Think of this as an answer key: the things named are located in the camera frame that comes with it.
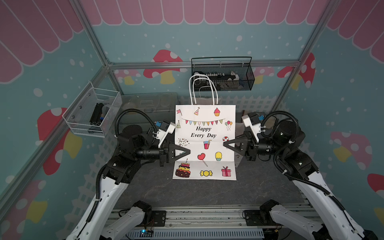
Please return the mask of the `paper bag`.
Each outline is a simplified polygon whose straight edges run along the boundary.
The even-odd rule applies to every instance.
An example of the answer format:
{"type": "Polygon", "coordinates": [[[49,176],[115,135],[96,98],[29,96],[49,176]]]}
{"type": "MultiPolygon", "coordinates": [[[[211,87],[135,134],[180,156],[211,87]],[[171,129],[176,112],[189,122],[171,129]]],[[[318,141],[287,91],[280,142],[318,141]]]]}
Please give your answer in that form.
{"type": "Polygon", "coordinates": [[[175,144],[191,153],[175,161],[174,180],[236,181],[235,153],[223,146],[236,133],[236,106],[220,105],[211,86],[209,105],[198,103],[189,79],[191,104],[177,105],[175,144]]]}

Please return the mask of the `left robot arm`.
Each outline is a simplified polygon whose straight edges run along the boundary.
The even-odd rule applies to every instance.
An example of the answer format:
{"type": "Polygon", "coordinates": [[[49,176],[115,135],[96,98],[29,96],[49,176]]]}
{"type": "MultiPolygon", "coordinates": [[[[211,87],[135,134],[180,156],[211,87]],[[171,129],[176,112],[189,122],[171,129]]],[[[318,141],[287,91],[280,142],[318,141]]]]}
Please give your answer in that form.
{"type": "Polygon", "coordinates": [[[146,164],[159,161],[160,166],[188,156],[191,151],[178,146],[171,139],[176,124],[154,122],[138,109],[122,111],[115,123],[117,148],[111,159],[101,167],[95,183],[95,196],[68,240],[121,240],[136,226],[146,226],[151,221],[152,207],[136,202],[126,214],[109,226],[107,220],[118,199],[132,182],[135,174],[146,164]],[[120,131],[120,120],[128,113],[143,116],[150,124],[144,132],[139,125],[130,125],[120,131]]]}

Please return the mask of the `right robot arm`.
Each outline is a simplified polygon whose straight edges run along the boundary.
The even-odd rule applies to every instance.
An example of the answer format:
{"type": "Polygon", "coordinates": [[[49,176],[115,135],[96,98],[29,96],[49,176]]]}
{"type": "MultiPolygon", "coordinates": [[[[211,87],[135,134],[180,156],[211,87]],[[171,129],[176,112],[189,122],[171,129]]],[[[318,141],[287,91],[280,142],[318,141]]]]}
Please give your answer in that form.
{"type": "Polygon", "coordinates": [[[307,240],[376,240],[373,231],[365,230],[346,211],[327,186],[318,166],[299,149],[305,138],[298,119],[286,111],[274,111],[260,120],[257,113],[242,117],[244,133],[225,140],[224,147],[254,161],[268,156],[275,168],[292,181],[319,215],[314,222],[286,209],[274,200],[260,207],[261,217],[272,220],[307,240]]]}

